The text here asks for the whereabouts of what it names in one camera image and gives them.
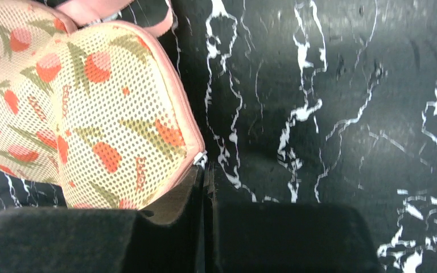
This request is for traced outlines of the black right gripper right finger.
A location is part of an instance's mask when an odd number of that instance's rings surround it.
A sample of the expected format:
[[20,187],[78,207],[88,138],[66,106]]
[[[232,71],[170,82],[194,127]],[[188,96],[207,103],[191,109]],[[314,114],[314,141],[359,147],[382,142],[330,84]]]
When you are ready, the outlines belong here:
[[204,172],[206,272],[382,272],[368,225],[340,204],[244,202]]

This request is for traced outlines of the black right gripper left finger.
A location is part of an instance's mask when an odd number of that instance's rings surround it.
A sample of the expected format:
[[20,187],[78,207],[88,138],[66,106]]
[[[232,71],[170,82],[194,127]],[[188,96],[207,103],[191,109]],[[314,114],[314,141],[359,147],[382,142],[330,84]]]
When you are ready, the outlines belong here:
[[0,272],[194,272],[203,169],[142,210],[0,212]]

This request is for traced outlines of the floral mesh laundry bag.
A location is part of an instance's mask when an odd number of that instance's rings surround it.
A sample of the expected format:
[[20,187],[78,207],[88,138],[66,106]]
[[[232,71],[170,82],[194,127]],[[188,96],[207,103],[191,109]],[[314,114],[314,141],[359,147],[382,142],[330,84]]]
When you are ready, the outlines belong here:
[[203,137],[158,37],[104,22],[127,1],[0,1],[0,171],[71,208],[142,209],[204,166]]

